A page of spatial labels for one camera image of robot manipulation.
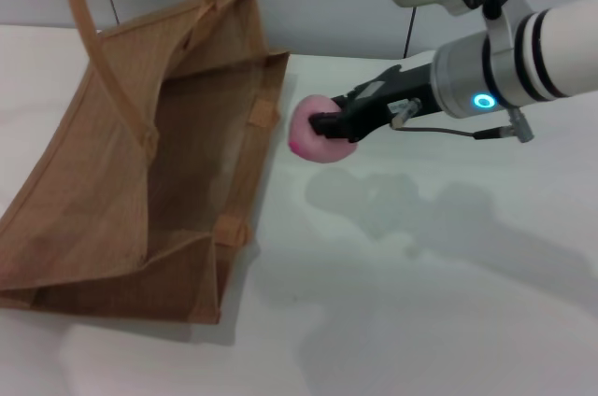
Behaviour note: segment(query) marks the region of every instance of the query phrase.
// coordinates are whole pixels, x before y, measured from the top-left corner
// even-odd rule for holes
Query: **pink ball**
[[[335,113],[340,107],[324,95],[310,95],[303,99],[292,114],[289,148],[304,160],[314,163],[336,163],[357,149],[347,139],[327,139],[314,133],[309,116],[317,113]]]

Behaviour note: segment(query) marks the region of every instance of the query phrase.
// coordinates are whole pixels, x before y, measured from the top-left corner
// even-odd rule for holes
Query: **black stripe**
[[[515,69],[517,70],[517,76],[520,78],[520,83],[523,89],[536,101],[536,102],[547,102],[548,99],[535,90],[530,76],[525,69],[525,62],[523,60],[523,36],[525,35],[525,26],[533,15],[526,16],[521,21],[520,26],[517,28],[517,34],[515,35]]]
[[[535,69],[540,77],[540,81],[544,87],[555,97],[569,97],[567,94],[560,92],[559,89],[552,83],[548,70],[544,64],[544,56],[542,55],[542,23],[549,10],[544,10],[538,15],[534,24],[534,32],[532,33],[532,52],[534,53]]]
[[[490,40],[486,36],[484,41],[484,47],[482,48],[482,69],[484,70],[484,80],[490,94],[496,98],[498,104],[504,108],[514,108],[507,100],[503,97],[498,86],[496,86],[496,80],[494,80],[494,74],[492,73],[492,66],[490,63]]]

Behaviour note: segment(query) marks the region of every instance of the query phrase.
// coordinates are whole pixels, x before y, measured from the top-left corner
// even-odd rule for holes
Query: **white table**
[[[72,30],[0,29],[0,211],[85,64]],[[282,112],[391,64],[292,56]],[[0,311],[0,394],[595,395],[598,93],[526,114],[528,145],[380,130],[326,166],[285,120],[220,326]]]

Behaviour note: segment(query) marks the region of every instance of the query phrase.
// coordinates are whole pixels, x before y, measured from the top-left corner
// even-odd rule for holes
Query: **brown tote bag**
[[[97,35],[90,65],[0,220],[0,306],[215,323],[249,241],[288,53],[256,0],[190,0]]]

